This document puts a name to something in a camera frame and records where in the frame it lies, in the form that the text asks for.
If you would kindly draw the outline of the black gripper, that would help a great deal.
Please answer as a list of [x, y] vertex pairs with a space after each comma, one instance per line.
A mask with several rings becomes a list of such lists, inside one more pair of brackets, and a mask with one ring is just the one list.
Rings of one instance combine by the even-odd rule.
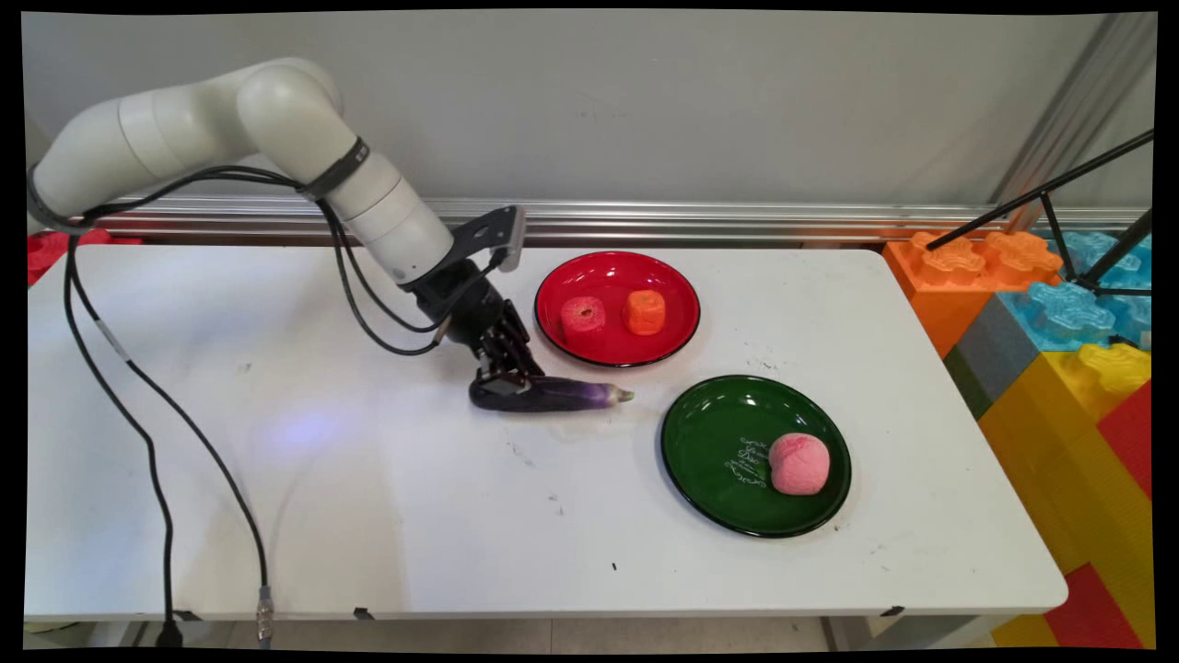
[[488, 280], [500, 262], [490, 260], [479, 268], [473, 260], [462, 260], [402, 285], [437, 324], [429, 344], [402, 355], [424, 355], [439, 347], [442, 337], [467, 344], [477, 360], [473, 399], [515, 395], [528, 387], [528, 378], [546, 378], [528, 347], [531, 335], [518, 311], [505, 309], [505, 298]]

